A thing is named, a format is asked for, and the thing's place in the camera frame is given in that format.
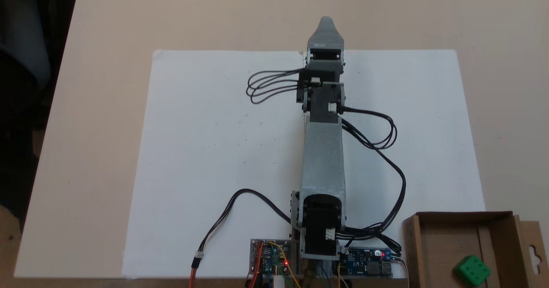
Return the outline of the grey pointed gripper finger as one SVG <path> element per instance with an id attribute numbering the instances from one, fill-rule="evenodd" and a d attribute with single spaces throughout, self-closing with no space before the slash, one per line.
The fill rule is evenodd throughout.
<path id="1" fill-rule="evenodd" d="M 308 40 L 308 50 L 311 49 L 343 50 L 344 40 L 336 29 L 333 19 L 323 16 L 312 36 Z"/>

